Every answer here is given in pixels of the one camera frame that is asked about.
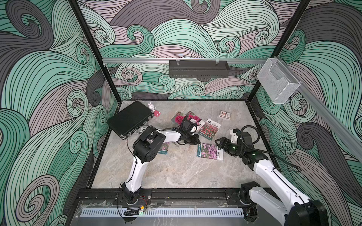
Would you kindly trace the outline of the hollyhock seed packet pink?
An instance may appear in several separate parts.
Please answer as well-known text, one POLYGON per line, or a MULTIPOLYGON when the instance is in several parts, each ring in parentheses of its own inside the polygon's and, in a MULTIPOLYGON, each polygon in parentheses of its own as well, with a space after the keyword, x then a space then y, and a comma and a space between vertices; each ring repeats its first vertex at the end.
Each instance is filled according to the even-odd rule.
POLYGON ((205 125, 205 121, 202 120, 201 118, 199 118, 197 115, 195 115, 192 111, 189 111, 187 114, 187 119, 190 120, 193 123, 197 124, 197 130, 199 131, 204 125, 205 125))

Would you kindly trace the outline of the pink cosmos seed packet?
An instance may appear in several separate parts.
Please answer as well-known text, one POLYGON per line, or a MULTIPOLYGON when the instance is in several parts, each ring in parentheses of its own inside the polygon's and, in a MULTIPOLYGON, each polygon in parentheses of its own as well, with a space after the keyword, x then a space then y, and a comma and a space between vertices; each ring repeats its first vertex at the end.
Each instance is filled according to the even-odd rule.
POLYGON ((223 161, 223 150, 219 149, 216 144, 201 143, 198 145, 197 157, 223 161))
POLYGON ((169 146, 170 146, 170 143, 169 143, 169 142, 163 143, 162 146, 160 147, 158 153, 159 153, 159 154, 167 155, 167 154, 168 154, 169 146))

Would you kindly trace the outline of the mixed daisy flower seed packet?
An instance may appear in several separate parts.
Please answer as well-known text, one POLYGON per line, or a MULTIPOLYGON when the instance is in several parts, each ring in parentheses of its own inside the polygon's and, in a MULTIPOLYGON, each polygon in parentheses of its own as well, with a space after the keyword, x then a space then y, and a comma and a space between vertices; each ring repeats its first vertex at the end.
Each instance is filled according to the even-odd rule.
POLYGON ((213 140, 217 132, 219 131, 220 127, 221 124, 208 118, 205 124, 198 130, 198 133, 200 136, 208 140, 213 140))

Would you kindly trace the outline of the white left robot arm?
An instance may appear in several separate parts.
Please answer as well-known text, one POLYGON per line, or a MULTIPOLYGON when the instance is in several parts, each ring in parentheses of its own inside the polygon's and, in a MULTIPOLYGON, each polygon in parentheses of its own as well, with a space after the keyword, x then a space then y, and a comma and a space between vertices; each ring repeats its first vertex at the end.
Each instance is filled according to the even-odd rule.
POLYGON ((139 197, 141 183, 146 168, 158 154, 164 143, 175 142, 179 145, 199 145, 197 125, 182 126, 172 129, 147 127, 133 144, 133 165, 130 176, 121 185, 122 192, 129 203, 135 203, 139 197))

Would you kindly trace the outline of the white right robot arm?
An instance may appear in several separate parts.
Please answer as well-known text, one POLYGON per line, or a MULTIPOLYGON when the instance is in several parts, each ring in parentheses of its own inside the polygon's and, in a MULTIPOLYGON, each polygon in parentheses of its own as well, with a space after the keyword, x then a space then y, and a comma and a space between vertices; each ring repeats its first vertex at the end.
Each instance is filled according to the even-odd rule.
POLYGON ((255 142, 245 129, 247 126, 233 129, 230 139, 222 137, 215 140, 215 144, 230 156, 241 158, 268 184, 273 194, 256 182, 248 182, 240 186, 241 202, 261 206, 283 226, 327 226, 326 207, 292 185, 269 160, 273 153, 255 148, 255 142))

